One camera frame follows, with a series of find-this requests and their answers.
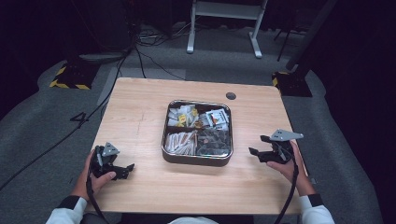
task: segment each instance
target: dark background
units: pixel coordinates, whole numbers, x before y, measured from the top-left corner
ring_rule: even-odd
[[[173,23],[190,21],[190,1],[160,1],[162,5],[156,1],[125,2],[134,9],[136,22],[151,23],[167,34]],[[2,1],[0,119],[37,92],[36,82],[42,72],[67,59],[70,52],[100,53],[107,47],[123,49],[128,45],[131,34],[123,4],[87,0],[76,1],[76,7],[80,14],[71,1]],[[270,1],[269,12],[276,9]],[[396,114],[395,9],[390,1],[338,1],[298,62],[313,70],[325,86],[332,116],[375,186],[384,223],[391,222],[391,207],[396,200],[391,185],[396,170],[392,142]],[[122,11],[119,17],[110,13],[117,10]],[[279,15],[274,15],[266,13],[263,30],[279,28],[281,22],[274,20]],[[81,16],[88,23],[83,23]],[[206,22],[214,26],[254,25],[233,20]]]

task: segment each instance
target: black cable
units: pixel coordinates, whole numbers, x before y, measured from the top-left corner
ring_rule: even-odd
[[[172,77],[177,77],[177,78],[180,78],[181,80],[186,80],[186,79],[184,79],[184,78],[182,78],[182,77],[178,77],[178,76],[173,75],[172,73],[168,72],[168,71],[167,71],[166,69],[164,69],[160,64],[154,62],[154,60],[153,60],[150,56],[148,56],[148,55],[146,55],[146,54],[144,54],[144,53],[142,53],[142,52],[140,52],[140,54],[142,54],[142,55],[145,56],[145,57],[150,58],[151,61],[152,61],[153,63],[157,64],[157,66],[159,66],[163,71],[165,71],[167,74],[171,75]]]
[[[151,35],[141,36],[142,33],[140,33],[140,35],[139,35],[139,37],[138,37],[138,40],[139,40],[139,41],[137,41],[136,43],[137,43],[138,45],[140,45],[140,46],[143,46],[143,47],[160,46],[161,44],[163,44],[163,43],[164,43],[165,41],[167,41],[167,40],[175,40],[175,39],[180,38],[180,37],[183,36],[183,35],[188,34],[189,32],[183,33],[183,34],[179,35],[179,33],[180,33],[181,31],[183,31],[184,29],[189,28],[189,27],[191,27],[191,22],[187,23],[185,26],[183,26],[182,28],[178,29],[177,32],[175,32],[174,34],[172,34],[171,37],[167,37],[167,38],[163,38],[163,37],[165,36],[164,34],[155,34],[155,32],[152,31],[151,29],[146,29],[145,31],[151,31],[152,34],[151,34]],[[155,36],[155,39],[154,39],[153,43],[143,42],[143,41],[141,40],[142,37],[150,37],[150,36]]]
[[[293,160],[293,163],[294,163],[294,171],[293,171],[293,179],[292,179],[292,181],[291,181],[291,189],[290,189],[290,193],[289,193],[288,199],[286,200],[285,205],[283,206],[281,212],[280,212],[279,215],[277,216],[277,219],[276,219],[276,221],[275,221],[275,224],[279,224],[279,223],[280,223],[282,217],[285,215],[286,210],[287,210],[288,207],[289,207],[289,204],[290,204],[291,199],[292,199],[293,194],[294,194],[294,190],[295,190],[295,188],[296,188],[297,176],[298,176],[298,174],[299,174],[298,165],[297,165],[297,162],[296,162],[294,156],[293,156],[292,154],[290,154],[287,150],[283,149],[282,147],[281,147],[281,150],[282,150],[283,152],[288,153],[288,154],[291,156],[291,159]]]
[[[93,157],[95,155],[97,155],[97,153],[98,153],[98,148],[96,147],[95,152],[92,153],[92,156],[90,159],[90,165],[89,165],[88,173],[87,173],[87,182],[85,184],[85,187],[87,190],[88,197],[90,198],[91,204],[92,204],[93,208],[95,209],[96,213],[98,214],[99,217],[101,217],[108,224],[108,221],[106,220],[105,216],[103,215],[102,211],[100,210],[98,203],[96,202],[95,198],[93,197],[94,192],[92,189],[91,166],[92,166]]]
[[[146,78],[145,69],[143,68],[142,57],[140,56],[140,51],[137,46],[134,46],[134,49],[136,49],[137,55],[139,56],[140,68],[142,69],[143,77]]]
[[[117,76],[119,74],[120,68],[123,64],[123,62],[125,61],[126,56],[122,59],[120,66],[118,68],[117,74],[116,74],[116,80],[117,80]],[[35,159],[33,159],[32,161],[30,161],[29,163],[27,163],[26,165],[24,165],[17,173],[15,173],[14,175],[12,175],[3,185],[1,185],[0,187],[0,192],[1,190],[3,190],[3,188],[5,188],[9,182],[11,182],[15,177],[17,177],[20,173],[22,173],[24,170],[26,170],[29,166],[31,166],[33,163],[35,163],[36,161],[38,161],[40,158],[42,158],[43,156],[45,156],[47,153],[49,153],[50,151],[52,151],[54,148],[56,148],[57,146],[59,146],[64,140],[66,140],[68,137],[70,137],[77,129],[81,128],[81,126],[89,120],[89,118],[106,102],[107,98],[110,96],[110,93],[113,92],[114,89],[114,85],[116,84],[116,81],[113,82],[113,86],[111,87],[110,92],[108,93],[107,97],[105,98],[105,100],[103,100],[103,102],[101,104],[99,104],[99,106],[97,106],[92,112],[91,114],[85,118],[84,120],[82,120],[79,125],[73,129],[69,134],[67,134],[64,138],[62,138],[60,141],[58,141],[55,145],[53,145],[52,147],[50,147],[49,149],[47,149],[46,151],[44,151],[43,153],[41,153],[39,156],[37,156]]]
[[[82,22],[84,23],[85,28],[87,29],[88,33],[91,35],[91,37],[95,40],[95,42],[101,46],[104,49],[107,49],[109,51],[115,51],[115,52],[125,52],[128,51],[131,46],[127,47],[126,49],[111,49],[108,46],[105,46],[104,44],[102,44],[98,38],[96,38],[95,34],[93,33],[93,31],[91,30],[91,28],[88,26],[87,22],[85,21],[84,17],[82,16],[80,10],[78,9],[78,7],[76,6],[76,3],[74,2],[74,0],[70,0],[70,2],[72,3],[73,7],[75,8],[77,14],[79,15],[79,17],[81,18]]]
[[[103,115],[104,115],[103,111],[104,111],[105,108],[107,107],[107,104],[108,104],[108,102],[105,103],[105,104],[102,106],[102,109],[100,110],[100,120],[103,119]]]
[[[198,33],[202,30],[204,30],[204,28],[198,29],[200,25],[196,24],[195,25],[195,33]],[[153,47],[153,46],[160,46],[161,44],[163,44],[164,42],[168,41],[168,40],[176,40],[178,38],[181,38],[183,35],[187,35],[190,31],[188,32],[184,32],[181,35],[179,35],[178,33],[183,30],[185,28],[181,28],[178,32],[176,32],[175,34],[172,35],[172,37],[164,37],[166,35],[164,34],[155,34],[155,35],[146,35],[146,36],[139,36],[138,37],[138,41],[136,42],[137,45],[140,45],[142,47]],[[150,38],[150,37],[154,37],[154,41],[152,43],[149,42],[144,42],[142,41],[142,38]]]
[[[151,46],[158,46],[158,41],[163,39],[165,36],[164,34],[161,33],[156,33],[152,29],[144,29],[140,32],[139,35],[137,36],[137,41],[136,44],[144,47],[151,47]],[[154,38],[154,41],[152,43],[149,42],[144,42],[142,41],[142,38]]]

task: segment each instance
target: handheld controller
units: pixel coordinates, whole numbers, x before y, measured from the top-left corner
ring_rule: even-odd
[[[249,148],[249,151],[251,155],[257,156],[260,162],[275,161],[285,164],[293,156],[293,147],[290,140],[303,137],[301,133],[291,133],[278,129],[271,136],[260,136],[263,142],[271,143],[273,151],[259,151],[252,147]]]
[[[116,176],[112,180],[126,179],[128,174],[134,169],[134,164],[126,168],[114,166],[113,162],[117,158],[120,151],[113,147],[110,143],[103,146],[96,146],[93,154],[91,171],[97,178],[108,172],[116,172]]]

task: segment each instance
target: gray carpet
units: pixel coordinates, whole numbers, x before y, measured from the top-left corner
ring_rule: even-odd
[[[186,53],[187,36],[139,49],[168,72],[182,75],[186,80],[272,85],[272,73],[286,70],[285,64],[297,47],[287,46],[278,63],[276,57],[284,36],[275,42],[276,32],[260,31],[258,41],[263,57],[258,60],[248,41],[251,30],[230,32],[220,28],[198,32],[193,54]],[[299,41],[299,36],[290,37],[290,43]],[[142,60],[147,74],[161,69],[150,58],[142,56]],[[116,67],[116,63],[103,64],[89,91],[50,88],[62,64],[59,62],[44,72],[38,80],[40,91],[0,121],[0,184],[76,128],[78,124],[69,121],[70,118],[80,112],[90,114],[96,108]],[[139,70],[140,63],[133,51],[121,71],[125,76],[133,76]],[[161,74],[167,76],[160,72],[156,78],[161,78]],[[336,223],[382,223],[373,185],[332,119],[320,80],[310,72],[306,81],[312,98],[282,99],[294,131],[305,136],[299,144],[308,171],[318,182],[315,188]],[[81,129],[0,191],[1,223],[47,220],[51,210],[73,188],[100,121],[101,110],[98,110]],[[106,216],[111,223],[120,220],[120,214],[106,213]],[[255,216],[255,223],[273,223],[275,219],[276,216]],[[283,222],[296,223],[296,216],[285,216]]]

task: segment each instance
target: human hand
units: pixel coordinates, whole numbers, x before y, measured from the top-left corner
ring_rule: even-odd
[[[300,150],[297,145],[293,142],[290,142],[293,147],[294,158],[298,165],[299,174],[297,176],[296,188],[300,194],[300,196],[315,194],[315,189],[309,181],[308,177],[305,174],[303,159],[301,158]],[[274,161],[268,161],[267,166],[273,168],[274,170],[279,171],[283,176],[285,176],[289,182],[292,182],[293,172],[294,172],[294,164],[293,161],[290,160],[285,164],[277,163]]]
[[[95,151],[94,149],[91,150],[90,155],[88,155],[87,159],[85,160],[84,169],[82,170],[81,174],[78,177],[78,181],[75,185],[75,188],[70,193],[70,195],[76,195],[82,197],[87,201],[89,201],[90,198],[88,197],[87,194],[86,182],[87,182],[88,170],[90,168],[91,157],[94,151]],[[99,178],[96,178],[93,174],[91,174],[93,194],[98,193],[99,190],[115,176],[116,176],[115,172],[108,172],[107,174],[102,175]]]

